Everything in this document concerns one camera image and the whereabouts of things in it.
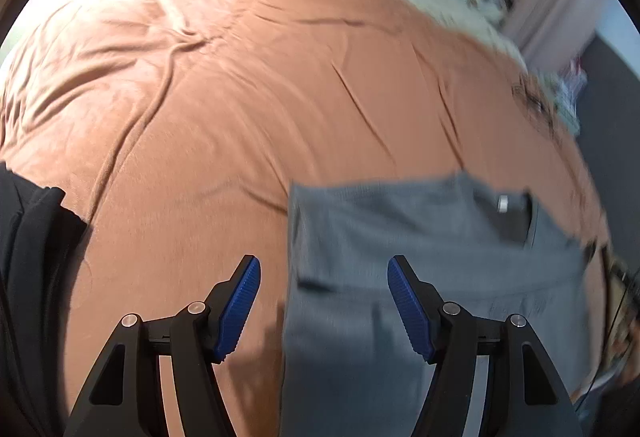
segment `metal rivet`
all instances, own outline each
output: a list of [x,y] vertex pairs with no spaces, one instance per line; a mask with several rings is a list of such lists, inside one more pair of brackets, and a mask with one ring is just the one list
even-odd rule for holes
[[447,314],[451,314],[452,316],[455,316],[456,314],[460,314],[460,305],[454,302],[447,302],[445,305],[442,306],[442,310]]
[[122,319],[122,325],[124,325],[125,327],[131,327],[132,325],[135,325],[137,322],[138,322],[138,317],[135,314],[127,314]]
[[513,314],[511,316],[511,323],[516,327],[524,327],[527,324],[527,320],[522,314]]
[[202,311],[204,311],[205,308],[206,305],[204,305],[203,302],[193,302],[189,304],[187,311],[189,311],[191,314],[200,314]]

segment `bed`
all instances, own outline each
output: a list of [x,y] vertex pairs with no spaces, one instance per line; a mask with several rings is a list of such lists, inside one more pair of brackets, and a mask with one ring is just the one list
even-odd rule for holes
[[[292,182],[465,170],[606,243],[574,140],[523,106],[536,86],[494,21],[469,0],[68,0],[34,27],[0,71],[0,159],[90,225],[66,284],[63,413],[123,314],[173,315],[252,253],[260,292],[216,375],[238,435],[277,434]],[[594,369],[601,269],[585,277]]]

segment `folded gray garment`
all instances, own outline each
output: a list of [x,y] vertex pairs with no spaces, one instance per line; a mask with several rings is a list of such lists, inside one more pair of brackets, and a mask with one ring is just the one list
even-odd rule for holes
[[[412,433],[433,375],[386,283],[394,255],[476,316],[526,316],[568,391],[589,369],[584,257],[529,194],[460,173],[440,181],[315,189],[289,199],[281,437]],[[478,435],[479,357],[465,436]]]

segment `blue textured rubber tip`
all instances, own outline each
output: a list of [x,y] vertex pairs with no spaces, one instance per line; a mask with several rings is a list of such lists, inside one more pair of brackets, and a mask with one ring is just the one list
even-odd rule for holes
[[254,257],[220,317],[218,343],[213,351],[220,362],[224,361],[227,354],[236,350],[244,323],[258,294],[258,287],[260,287],[260,261]]
[[429,320],[395,258],[389,260],[386,280],[411,346],[427,361],[435,352],[430,340]]

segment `beige curtain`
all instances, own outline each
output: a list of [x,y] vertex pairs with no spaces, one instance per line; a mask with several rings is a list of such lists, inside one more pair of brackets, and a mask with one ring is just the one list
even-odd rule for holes
[[502,33],[529,69],[555,72],[590,42],[607,0],[517,0]]

